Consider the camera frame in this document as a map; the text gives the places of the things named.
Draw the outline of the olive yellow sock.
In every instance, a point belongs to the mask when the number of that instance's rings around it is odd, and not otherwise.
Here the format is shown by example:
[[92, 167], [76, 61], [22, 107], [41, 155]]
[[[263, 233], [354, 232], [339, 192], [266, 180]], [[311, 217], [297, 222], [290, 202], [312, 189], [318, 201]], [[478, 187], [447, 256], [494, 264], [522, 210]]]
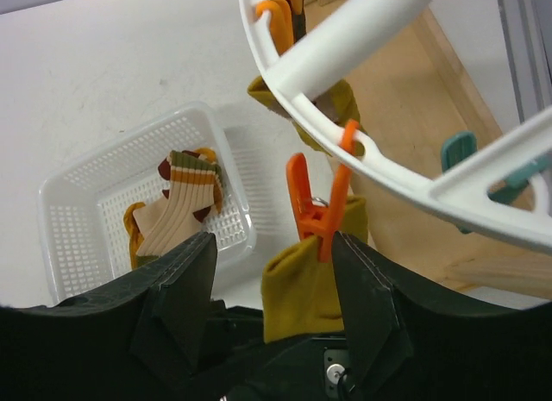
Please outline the olive yellow sock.
[[261, 277], [263, 339], [344, 330], [333, 264], [318, 260], [314, 235], [273, 257]]
[[[249, 84], [247, 94], [276, 115], [290, 121], [296, 129], [301, 141], [308, 147], [318, 152], [327, 153], [280, 105], [261, 76], [255, 78]], [[341, 79], [335, 83], [330, 89], [324, 92], [324, 94], [313, 101], [313, 104], [334, 124], [341, 128], [343, 128], [349, 120], [355, 120], [358, 123], [361, 122], [361, 114], [354, 98], [353, 89], [345, 79]]]

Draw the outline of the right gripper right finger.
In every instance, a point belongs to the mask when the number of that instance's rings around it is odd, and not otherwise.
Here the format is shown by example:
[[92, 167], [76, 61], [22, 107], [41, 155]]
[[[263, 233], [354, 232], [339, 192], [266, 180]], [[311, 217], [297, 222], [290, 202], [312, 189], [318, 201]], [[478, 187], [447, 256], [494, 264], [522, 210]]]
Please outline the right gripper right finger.
[[361, 400], [548, 400], [551, 307], [452, 291], [338, 233], [332, 259]]

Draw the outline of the white round sock hanger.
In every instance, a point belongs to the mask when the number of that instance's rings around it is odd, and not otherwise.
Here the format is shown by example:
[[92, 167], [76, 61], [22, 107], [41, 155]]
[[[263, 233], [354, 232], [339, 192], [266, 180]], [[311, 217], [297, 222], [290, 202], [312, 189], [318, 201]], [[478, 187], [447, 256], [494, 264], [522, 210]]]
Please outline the white round sock hanger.
[[338, 147], [342, 131], [314, 104], [331, 85], [361, 66], [406, 28], [432, 0], [347, 0], [297, 44], [278, 53], [270, 16], [257, 16], [263, 0], [238, 0], [245, 35], [261, 76], [284, 110], [325, 150], [359, 174], [437, 218], [539, 253], [551, 250], [549, 188], [541, 177], [530, 184], [531, 210], [493, 202], [492, 184], [551, 149], [551, 112], [543, 110], [442, 175], [428, 178], [395, 160], [393, 150], [419, 130], [442, 97], [427, 90], [419, 74], [406, 78], [419, 94], [399, 108], [380, 85], [364, 103], [355, 158]]

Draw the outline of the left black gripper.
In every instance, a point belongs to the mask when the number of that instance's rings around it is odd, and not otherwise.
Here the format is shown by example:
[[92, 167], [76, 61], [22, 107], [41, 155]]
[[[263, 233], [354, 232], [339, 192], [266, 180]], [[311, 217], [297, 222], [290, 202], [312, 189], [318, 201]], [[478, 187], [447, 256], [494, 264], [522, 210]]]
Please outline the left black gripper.
[[341, 331], [263, 342], [261, 310], [210, 302], [191, 400], [356, 400]]

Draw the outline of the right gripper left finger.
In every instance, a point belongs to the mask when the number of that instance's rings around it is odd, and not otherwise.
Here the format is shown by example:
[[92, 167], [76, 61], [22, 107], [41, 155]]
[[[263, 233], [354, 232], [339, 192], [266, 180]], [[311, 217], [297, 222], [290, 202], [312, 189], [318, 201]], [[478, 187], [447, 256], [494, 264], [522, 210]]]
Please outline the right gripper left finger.
[[1, 310], [4, 400], [191, 400], [216, 238], [53, 306]]

